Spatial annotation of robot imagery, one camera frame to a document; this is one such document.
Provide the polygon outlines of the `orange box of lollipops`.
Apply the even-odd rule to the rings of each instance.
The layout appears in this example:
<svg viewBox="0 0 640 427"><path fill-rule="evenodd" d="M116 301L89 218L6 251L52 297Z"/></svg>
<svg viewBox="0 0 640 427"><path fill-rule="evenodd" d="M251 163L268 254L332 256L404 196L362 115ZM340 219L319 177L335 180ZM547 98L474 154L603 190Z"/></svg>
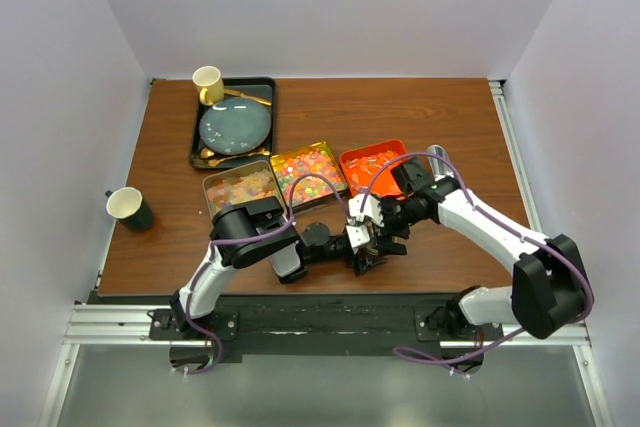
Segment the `orange box of lollipops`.
<svg viewBox="0 0 640 427"><path fill-rule="evenodd" d="M339 164L347 180L350 193L355 196L363 193L374 175L388 162L406 154L407 150L400 140L388 140L342 153ZM391 168L385 170L376 180L371 190L378 196L400 196Z"/></svg>

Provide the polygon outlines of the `gold tin of gummy candies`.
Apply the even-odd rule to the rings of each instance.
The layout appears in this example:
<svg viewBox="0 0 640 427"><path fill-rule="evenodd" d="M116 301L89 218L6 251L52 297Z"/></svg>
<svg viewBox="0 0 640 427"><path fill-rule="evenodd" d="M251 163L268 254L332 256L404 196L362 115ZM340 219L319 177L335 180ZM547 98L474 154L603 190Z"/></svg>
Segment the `gold tin of gummy candies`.
<svg viewBox="0 0 640 427"><path fill-rule="evenodd" d="M295 213L335 200L333 189L341 197L347 194L347 182L326 141L273 155L270 164L286 205Z"/></svg>

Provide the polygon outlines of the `metal candy scoop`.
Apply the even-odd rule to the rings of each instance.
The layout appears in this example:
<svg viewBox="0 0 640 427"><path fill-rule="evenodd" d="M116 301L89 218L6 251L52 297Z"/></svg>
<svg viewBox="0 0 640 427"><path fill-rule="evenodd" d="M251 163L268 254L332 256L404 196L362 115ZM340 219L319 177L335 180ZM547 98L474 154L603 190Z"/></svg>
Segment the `metal candy scoop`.
<svg viewBox="0 0 640 427"><path fill-rule="evenodd" d="M448 165L448 153L442 146L437 144L431 145L428 147L427 152L430 154L428 162L435 180L440 180L443 177L454 176Z"/></svg>

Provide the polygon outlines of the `silver tin of popsicle candies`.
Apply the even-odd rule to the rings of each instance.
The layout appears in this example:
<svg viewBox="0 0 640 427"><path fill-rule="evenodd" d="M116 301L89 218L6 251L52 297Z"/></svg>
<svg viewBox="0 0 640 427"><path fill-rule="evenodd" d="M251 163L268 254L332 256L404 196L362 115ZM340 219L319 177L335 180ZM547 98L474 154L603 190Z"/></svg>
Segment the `silver tin of popsicle candies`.
<svg viewBox="0 0 640 427"><path fill-rule="evenodd" d="M264 160L210 175L202 185L211 217L225 207L268 197L284 204L271 165Z"/></svg>

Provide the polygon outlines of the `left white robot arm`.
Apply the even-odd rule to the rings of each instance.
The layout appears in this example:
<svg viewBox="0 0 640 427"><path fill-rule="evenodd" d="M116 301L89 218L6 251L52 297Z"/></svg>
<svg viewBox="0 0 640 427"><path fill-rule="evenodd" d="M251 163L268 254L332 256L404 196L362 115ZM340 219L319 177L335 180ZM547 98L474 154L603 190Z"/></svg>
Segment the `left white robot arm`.
<svg viewBox="0 0 640 427"><path fill-rule="evenodd" d="M264 259L282 283L294 282L307 274L310 265L328 260L344 259L364 268L366 248L374 240L372 229L384 225L380 201L359 194L348 201L347 217L339 235L321 223L300 233L276 198L222 209L212 221L210 243L200 265L170 300L173 329L185 339L200 337L207 316L235 274Z"/></svg>

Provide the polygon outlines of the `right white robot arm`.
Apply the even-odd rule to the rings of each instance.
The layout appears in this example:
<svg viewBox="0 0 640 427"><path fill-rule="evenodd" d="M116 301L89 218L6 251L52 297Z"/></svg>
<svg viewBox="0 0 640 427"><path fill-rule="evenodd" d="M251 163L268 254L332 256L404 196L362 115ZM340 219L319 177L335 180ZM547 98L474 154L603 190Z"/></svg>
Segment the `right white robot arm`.
<svg viewBox="0 0 640 427"><path fill-rule="evenodd" d="M571 238L521 226L481 201L455 172L435 177L416 157L395 164L391 175L402 195L381 202L391 235L405 236L430 220L472 241L511 276L507 287L470 287L436 313L452 337L466 340L481 325L517 323L546 339L591 313L594 294Z"/></svg>

